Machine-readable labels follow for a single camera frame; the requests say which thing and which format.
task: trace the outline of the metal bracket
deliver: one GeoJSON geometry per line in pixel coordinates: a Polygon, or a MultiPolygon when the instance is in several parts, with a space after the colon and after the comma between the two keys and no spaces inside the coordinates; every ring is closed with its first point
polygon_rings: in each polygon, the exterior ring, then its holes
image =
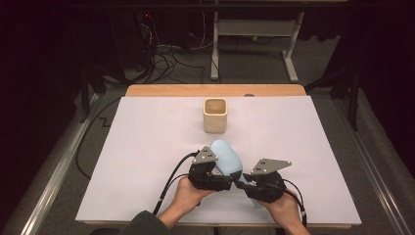
{"type": "Polygon", "coordinates": [[[193,159],[193,165],[206,164],[217,161],[217,155],[213,153],[210,146],[204,146],[199,154],[193,159]]]}
{"type": "Polygon", "coordinates": [[[269,174],[290,165],[292,163],[287,161],[261,159],[251,171],[251,175],[269,174]]]}

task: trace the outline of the person's left hand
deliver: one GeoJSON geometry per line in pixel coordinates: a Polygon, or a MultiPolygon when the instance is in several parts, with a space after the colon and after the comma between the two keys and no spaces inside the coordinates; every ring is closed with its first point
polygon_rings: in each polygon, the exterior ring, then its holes
{"type": "Polygon", "coordinates": [[[187,177],[180,179],[176,194],[170,206],[158,216],[165,227],[170,229],[180,218],[191,212],[205,196],[214,191],[197,189],[187,177]]]}
{"type": "Polygon", "coordinates": [[[184,214],[191,212],[205,196],[213,193],[211,190],[197,189],[189,178],[183,177],[177,184],[176,194],[171,205],[184,214]]]}

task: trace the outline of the black cable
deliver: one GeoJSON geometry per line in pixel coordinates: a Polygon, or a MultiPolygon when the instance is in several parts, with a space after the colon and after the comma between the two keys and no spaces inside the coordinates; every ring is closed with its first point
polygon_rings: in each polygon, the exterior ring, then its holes
{"type": "Polygon", "coordinates": [[[91,128],[91,126],[92,126],[92,124],[95,122],[95,120],[100,116],[100,114],[104,111],[104,110],[106,110],[110,105],[112,105],[113,103],[115,103],[116,101],[118,101],[119,99],[121,99],[121,97],[119,97],[119,98],[117,98],[117,99],[115,99],[115,100],[113,100],[113,101],[111,101],[106,107],[104,107],[92,120],[91,120],[91,122],[89,123],[89,125],[88,125],[88,127],[86,127],[86,130],[85,130],[85,132],[83,133],[83,136],[82,136],[82,138],[81,138],[81,140],[80,140],[80,142],[79,142],[79,145],[78,145],[78,147],[76,148],[76,153],[75,153],[75,163],[76,163],[76,167],[77,167],[77,169],[79,170],[79,172],[83,175],[83,176],[85,176],[87,179],[89,179],[89,180],[91,180],[91,176],[89,176],[85,171],[83,171],[83,169],[80,167],[80,164],[79,164],[79,150],[80,150],[80,148],[81,148],[81,146],[82,146],[82,144],[83,144],[83,142],[84,142],[84,140],[85,140],[85,136],[86,136],[86,134],[88,133],[88,131],[89,131],[89,129],[91,128]]]}
{"type": "Polygon", "coordinates": [[[189,175],[189,173],[180,174],[180,175],[177,175],[176,177],[174,177],[174,178],[173,178],[173,180],[171,180],[170,184],[168,184],[168,186],[167,186],[167,190],[170,188],[171,184],[173,184],[173,182],[174,182],[176,179],[180,178],[181,176],[186,176],[186,175],[189,175]]]}
{"type": "Polygon", "coordinates": [[[297,192],[299,192],[299,195],[300,195],[300,200],[301,200],[302,206],[304,207],[304,201],[302,200],[302,194],[300,192],[300,189],[297,187],[297,185],[295,185],[293,182],[291,182],[288,179],[283,179],[283,180],[290,183],[291,185],[293,185],[297,189],[297,192]]]}
{"type": "MultiPolygon", "coordinates": [[[[304,227],[307,226],[307,214],[305,212],[305,207],[304,207],[303,203],[300,202],[299,198],[294,193],[292,193],[288,189],[283,189],[283,188],[280,188],[280,187],[278,187],[276,185],[273,185],[273,184],[270,184],[270,183],[257,182],[256,185],[264,185],[264,186],[268,186],[268,187],[271,187],[271,188],[275,188],[275,189],[278,189],[280,191],[284,191],[284,193],[286,193],[286,194],[290,195],[291,197],[293,197],[297,201],[297,204],[300,207],[301,216],[302,216],[302,225],[304,225],[304,227]]],[[[301,192],[300,192],[299,188],[297,186],[295,186],[295,187],[299,191],[299,194],[301,195],[301,192]]]]}
{"type": "Polygon", "coordinates": [[[173,170],[173,172],[171,173],[171,175],[170,175],[170,177],[168,178],[168,180],[167,180],[167,182],[165,183],[165,186],[164,186],[164,189],[162,190],[162,192],[161,192],[161,194],[160,194],[160,197],[159,197],[159,201],[157,202],[157,204],[156,204],[156,207],[155,207],[155,210],[153,211],[153,214],[154,215],[157,215],[157,213],[159,212],[159,209],[160,209],[160,207],[161,207],[161,203],[162,203],[162,200],[164,200],[164,197],[165,197],[165,194],[167,193],[167,190],[168,190],[168,187],[170,186],[170,184],[171,184],[171,180],[172,180],[172,178],[174,177],[174,174],[176,173],[176,171],[177,171],[177,169],[178,168],[180,168],[180,166],[187,160],[187,159],[189,159],[189,158],[191,158],[191,157],[196,157],[197,155],[199,154],[199,151],[198,152],[195,152],[195,153],[190,153],[190,154],[188,154],[188,155],[186,155],[180,162],[179,162],[179,164],[176,166],[176,168],[173,170]]]}

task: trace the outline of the hand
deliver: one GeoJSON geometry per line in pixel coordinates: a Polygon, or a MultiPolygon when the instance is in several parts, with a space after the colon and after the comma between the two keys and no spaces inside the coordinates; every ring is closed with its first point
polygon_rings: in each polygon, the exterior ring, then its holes
{"type": "Polygon", "coordinates": [[[270,204],[258,202],[269,211],[274,221],[290,234],[309,234],[300,221],[297,201],[289,194],[284,193],[279,200],[270,204]]]}
{"type": "Polygon", "coordinates": [[[197,189],[187,177],[183,177],[177,184],[176,193],[170,206],[159,215],[164,225],[170,229],[186,213],[191,212],[205,196],[214,191],[197,189]]]}

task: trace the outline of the white tabletop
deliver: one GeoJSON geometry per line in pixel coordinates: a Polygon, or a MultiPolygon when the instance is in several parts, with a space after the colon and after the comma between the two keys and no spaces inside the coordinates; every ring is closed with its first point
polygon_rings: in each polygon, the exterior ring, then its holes
{"type": "MultiPolygon", "coordinates": [[[[229,142],[249,173],[259,159],[291,161],[279,170],[301,190],[309,224],[360,224],[333,151],[310,97],[225,97],[223,134],[203,130],[205,97],[124,97],[82,200],[76,220],[125,222],[152,212],[178,162],[216,139],[229,142]]],[[[177,174],[186,173],[187,161],[177,174]]],[[[176,184],[160,212],[171,202],[176,184]]],[[[244,191],[214,193],[179,222],[274,224],[244,191]]]]}

